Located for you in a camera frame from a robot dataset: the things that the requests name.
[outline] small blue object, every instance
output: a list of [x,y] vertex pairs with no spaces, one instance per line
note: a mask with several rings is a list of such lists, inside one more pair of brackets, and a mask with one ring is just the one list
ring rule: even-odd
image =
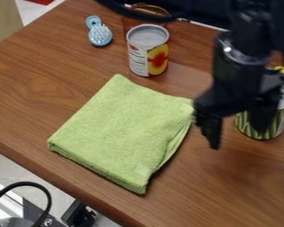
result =
[[101,25],[101,24],[102,24],[102,20],[98,16],[90,16],[86,19],[86,25],[89,29],[91,29],[92,26],[94,25]]
[[89,38],[91,43],[94,45],[105,46],[112,41],[113,33],[105,24],[102,24],[100,17],[88,17],[86,19],[86,25],[91,30],[89,33]]

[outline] white floor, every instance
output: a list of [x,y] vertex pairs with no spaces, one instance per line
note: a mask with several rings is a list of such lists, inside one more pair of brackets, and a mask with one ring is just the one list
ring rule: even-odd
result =
[[[24,26],[31,23],[32,21],[38,19],[49,10],[57,6],[58,4],[64,2],[65,0],[55,0],[49,5],[41,5],[31,3],[26,0],[16,0],[18,5],[20,16],[22,18]],[[30,173],[26,169],[6,159],[3,155],[0,155],[0,184],[8,185],[18,181],[32,181],[45,186],[52,195],[52,209],[51,215],[56,218],[61,218],[66,209],[75,200],[69,195],[65,194],[58,188],[48,184],[40,177]],[[26,199],[35,203],[38,207],[44,207],[45,201],[44,195],[36,189],[29,189],[27,187],[15,190],[19,195],[22,195]],[[120,227],[120,225],[110,221],[108,218],[97,213],[97,222],[95,227]]]

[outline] blue bottle cap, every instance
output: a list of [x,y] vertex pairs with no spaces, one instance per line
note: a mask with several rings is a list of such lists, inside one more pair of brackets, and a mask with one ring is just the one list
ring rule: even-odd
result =
[[102,20],[98,16],[90,16],[86,19],[86,25],[89,29],[91,29],[92,26],[94,25],[101,25],[101,24],[102,24]]

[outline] can label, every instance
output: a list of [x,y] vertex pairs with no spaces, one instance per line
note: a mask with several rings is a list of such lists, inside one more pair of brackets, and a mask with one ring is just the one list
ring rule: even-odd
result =
[[284,109],[278,110],[271,126],[265,133],[259,133],[249,123],[249,113],[237,113],[236,126],[240,132],[255,139],[271,139],[279,136],[284,130]]
[[169,46],[163,45],[154,47],[152,50],[128,44],[130,70],[135,74],[149,77],[163,73],[168,67]]

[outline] towel fold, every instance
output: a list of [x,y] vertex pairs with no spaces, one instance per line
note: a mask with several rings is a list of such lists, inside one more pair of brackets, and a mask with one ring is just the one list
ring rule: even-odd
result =
[[142,194],[192,124],[193,101],[115,75],[49,139],[54,152]]

